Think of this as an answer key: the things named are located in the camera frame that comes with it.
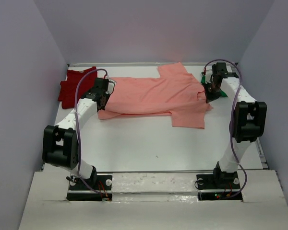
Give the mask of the pink t-shirt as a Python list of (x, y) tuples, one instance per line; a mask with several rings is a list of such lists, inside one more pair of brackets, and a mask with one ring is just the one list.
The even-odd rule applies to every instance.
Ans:
[(211, 105), (203, 85), (181, 63), (157, 68), (158, 78), (115, 77), (116, 86), (100, 120), (123, 116), (170, 116), (173, 127), (205, 127)]

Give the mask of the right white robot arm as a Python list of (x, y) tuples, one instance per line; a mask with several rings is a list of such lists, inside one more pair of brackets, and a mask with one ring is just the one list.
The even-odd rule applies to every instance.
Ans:
[(206, 102), (212, 102), (223, 95), (232, 101), (229, 144), (209, 179), (213, 186), (222, 188), (234, 182), (246, 150), (263, 135), (267, 104), (254, 99), (246, 91), (242, 86), (240, 71), (228, 71), (228, 61), (218, 59), (210, 64), (210, 68), (204, 67), (201, 80)]

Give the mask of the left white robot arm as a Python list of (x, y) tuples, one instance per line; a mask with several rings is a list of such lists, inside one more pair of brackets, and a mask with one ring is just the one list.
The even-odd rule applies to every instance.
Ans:
[(93, 115), (105, 110), (115, 85), (111, 79), (97, 78), (93, 87), (76, 99), (74, 109), (56, 125), (46, 126), (43, 132), (43, 162), (77, 176), (85, 189), (95, 187), (97, 172), (82, 159), (80, 130)]

